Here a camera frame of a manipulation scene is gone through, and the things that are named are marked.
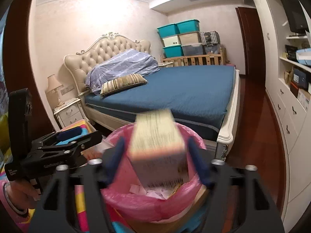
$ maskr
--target blue comforter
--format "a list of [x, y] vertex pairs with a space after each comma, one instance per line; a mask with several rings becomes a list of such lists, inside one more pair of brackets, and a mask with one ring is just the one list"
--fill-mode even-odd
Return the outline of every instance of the blue comforter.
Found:
[[148, 53], [128, 49], [95, 66], [86, 77], [85, 85], [99, 94], [102, 85], [127, 74], [146, 76], [159, 70], [158, 62]]
[[227, 112], [233, 82], [232, 66], [183, 66], [162, 68], [147, 75], [147, 84], [105, 98], [89, 94], [89, 107], [126, 121], [136, 113], [169, 108], [175, 120], [216, 141]]

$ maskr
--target checkered box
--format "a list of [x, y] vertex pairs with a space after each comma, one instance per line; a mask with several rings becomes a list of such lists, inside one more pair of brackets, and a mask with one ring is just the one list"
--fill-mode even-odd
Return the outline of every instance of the checkered box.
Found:
[[220, 44], [220, 37], [217, 31], [200, 32], [202, 45], [217, 45]]

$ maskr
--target teal storage box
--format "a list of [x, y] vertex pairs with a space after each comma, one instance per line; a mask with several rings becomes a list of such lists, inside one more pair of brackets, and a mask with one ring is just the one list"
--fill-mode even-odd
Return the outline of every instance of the teal storage box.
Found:
[[200, 31], [199, 22], [200, 21], [197, 19], [190, 19], [176, 24], [180, 33], [186, 33], [186, 32]]
[[163, 47], [167, 58], [183, 56], [181, 45]]
[[178, 27], [175, 23], [161, 26], [157, 29], [159, 31], [160, 37], [162, 38], [179, 34]]

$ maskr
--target wooden floor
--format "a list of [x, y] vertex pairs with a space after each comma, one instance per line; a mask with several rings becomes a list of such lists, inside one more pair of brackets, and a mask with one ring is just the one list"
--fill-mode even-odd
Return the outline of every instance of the wooden floor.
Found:
[[[239, 125], [226, 162], [238, 168], [256, 165], [281, 214], [286, 181], [282, 138], [265, 86], [250, 79], [241, 79]], [[234, 203], [234, 195], [229, 203]], [[229, 209], [223, 232], [230, 230], [232, 220]]]

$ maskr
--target pink plastic bag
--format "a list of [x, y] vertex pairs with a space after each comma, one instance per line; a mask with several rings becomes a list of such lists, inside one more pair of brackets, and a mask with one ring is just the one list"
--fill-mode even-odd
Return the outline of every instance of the pink plastic bag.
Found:
[[[197, 145], [205, 149], [204, 142], [197, 133], [182, 124], [175, 124], [180, 130], [185, 142], [188, 141], [190, 136], [194, 136]], [[125, 147], [127, 148], [134, 125], [135, 123], [131, 123], [115, 130], [107, 137], [107, 140], [115, 145], [122, 136], [125, 138]], [[109, 188], [101, 190], [105, 197], [105, 201], [117, 209], [125, 219], [134, 219], [141, 222], [169, 219], [181, 213], [192, 204], [202, 185], [196, 174], [189, 153], [187, 154], [187, 159], [190, 181], [183, 184], [169, 199], [159, 200], [129, 193], [130, 184], [141, 184], [128, 157], [125, 155], [121, 160], [114, 182]]]

